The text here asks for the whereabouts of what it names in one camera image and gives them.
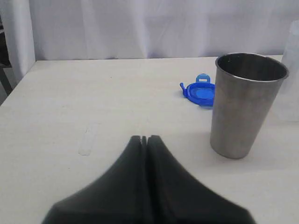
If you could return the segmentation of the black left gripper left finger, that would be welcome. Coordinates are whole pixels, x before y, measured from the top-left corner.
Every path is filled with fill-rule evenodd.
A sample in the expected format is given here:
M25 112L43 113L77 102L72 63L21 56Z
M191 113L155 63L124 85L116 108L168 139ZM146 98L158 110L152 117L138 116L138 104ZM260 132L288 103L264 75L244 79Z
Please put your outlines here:
M120 157L97 180L55 203L44 224L148 224L146 138L132 136Z

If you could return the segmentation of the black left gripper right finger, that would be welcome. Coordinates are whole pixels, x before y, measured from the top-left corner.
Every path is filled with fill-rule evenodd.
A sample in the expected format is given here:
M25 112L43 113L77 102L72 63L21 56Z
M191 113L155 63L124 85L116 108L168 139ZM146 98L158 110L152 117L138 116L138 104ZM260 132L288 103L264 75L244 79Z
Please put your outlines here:
M156 224L253 224L250 212L194 178L161 137L147 143L147 174Z

